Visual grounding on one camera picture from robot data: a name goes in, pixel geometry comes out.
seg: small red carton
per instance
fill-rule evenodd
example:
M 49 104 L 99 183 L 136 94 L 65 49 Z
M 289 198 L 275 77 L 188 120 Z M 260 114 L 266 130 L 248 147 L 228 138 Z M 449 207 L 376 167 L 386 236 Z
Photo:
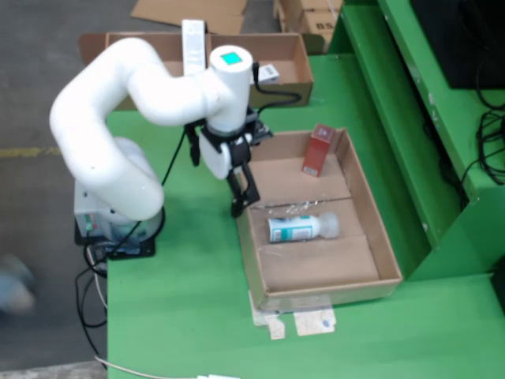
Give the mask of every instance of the small red carton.
M 310 136 L 309 147 L 305 153 L 302 171 L 312 176 L 320 176 L 324 160 L 335 137 L 335 129 L 317 124 Z

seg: white bottle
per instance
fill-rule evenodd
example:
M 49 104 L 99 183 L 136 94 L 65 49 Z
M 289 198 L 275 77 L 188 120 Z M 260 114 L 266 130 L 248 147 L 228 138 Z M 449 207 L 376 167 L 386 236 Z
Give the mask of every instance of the white bottle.
M 339 219 L 333 212 L 317 216 L 298 216 L 268 219 L 270 242 L 292 242 L 312 239 L 320 235 L 336 238 L 340 233 Z

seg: green surface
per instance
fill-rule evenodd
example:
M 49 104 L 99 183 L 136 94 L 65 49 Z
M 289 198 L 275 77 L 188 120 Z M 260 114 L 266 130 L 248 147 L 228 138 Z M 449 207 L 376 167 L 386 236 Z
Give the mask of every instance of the green surface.
M 442 179 L 438 152 L 423 130 L 424 115 L 383 14 L 379 6 L 345 6 L 341 21 L 428 239 L 437 247 L 460 213 L 459 199 Z
M 310 107 L 265 111 L 274 130 L 347 127 L 405 271 L 429 249 L 352 56 L 312 57 Z M 162 175 L 180 129 L 136 112 L 109 125 L 146 151 Z M 110 263 L 108 358 L 163 376 L 249 378 L 496 377 L 505 369 L 505 322 L 486 276 L 405 283 L 381 301 L 340 306 L 337 332 L 285 340 L 253 326 L 230 196 L 206 167 L 191 167 L 187 144 L 166 184 L 166 225 L 153 258 Z M 128 377 L 110 369 L 112 379 Z
M 379 0 L 384 16 L 409 67 L 416 86 L 439 132 L 456 172 L 461 178 L 465 169 L 477 158 L 475 133 L 486 108 L 475 91 L 449 87 L 427 39 L 417 22 L 410 0 Z M 505 91 L 484 91 L 492 103 L 505 102 Z M 501 142 L 489 144 L 492 152 L 503 147 Z M 496 167 L 505 168 L 503 155 L 489 159 Z M 470 169 L 465 182 L 468 196 L 474 199 L 481 190 L 495 186 L 478 166 Z
M 413 280 L 490 272 L 503 256 L 505 187 L 484 189 L 470 202 L 411 276 Z

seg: black mount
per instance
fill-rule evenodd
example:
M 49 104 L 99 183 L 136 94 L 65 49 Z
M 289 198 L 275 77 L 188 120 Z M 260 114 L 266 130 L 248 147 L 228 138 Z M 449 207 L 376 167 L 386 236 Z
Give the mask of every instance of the black mount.
M 228 145 L 231 154 L 232 169 L 228 173 L 226 180 L 230 185 L 234 199 L 231 203 L 231 215 L 239 217 L 249 205 L 260 199 L 260 194 L 256 188 L 253 174 L 249 168 L 251 160 L 250 146 L 256 146 L 264 139 L 273 137 L 273 133 L 259 120 L 258 114 L 249 107 L 245 118 L 245 124 L 242 129 L 230 136 L 219 136 L 214 134 L 209 128 L 207 121 L 204 119 L 192 122 L 184 126 L 186 135 L 189 140 L 189 154 L 193 166 L 200 164 L 200 147 L 198 145 L 198 134 L 196 128 L 200 127 L 200 132 L 208 139 L 214 149 L 220 153 L 221 144 Z M 247 141 L 245 135 L 249 134 L 252 137 L 250 142 Z M 240 167 L 247 180 L 247 188 L 242 191 L 234 169 Z

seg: green table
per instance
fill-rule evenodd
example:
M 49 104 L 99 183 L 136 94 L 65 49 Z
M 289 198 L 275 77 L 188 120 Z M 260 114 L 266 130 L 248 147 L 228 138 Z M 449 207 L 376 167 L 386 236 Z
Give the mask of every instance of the green table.
M 310 107 L 265 111 L 274 130 L 316 122 L 350 131 L 404 272 L 429 244 L 368 93 L 357 59 L 311 57 Z M 180 129 L 114 112 L 111 129 L 134 139 L 159 176 Z M 381 301 L 335 309 L 336 332 L 286 339 L 253 326 L 230 191 L 206 167 L 193 168 L 187 144 L 166 184 L 166 225 L 157 254 L 110 263 L 108 358 L 154 375 L 241 378 L 497 377 L 505 370 L 505 319 L 487 276 L 404 283 Z M 110 378 L 127 377 L 109 370 Z

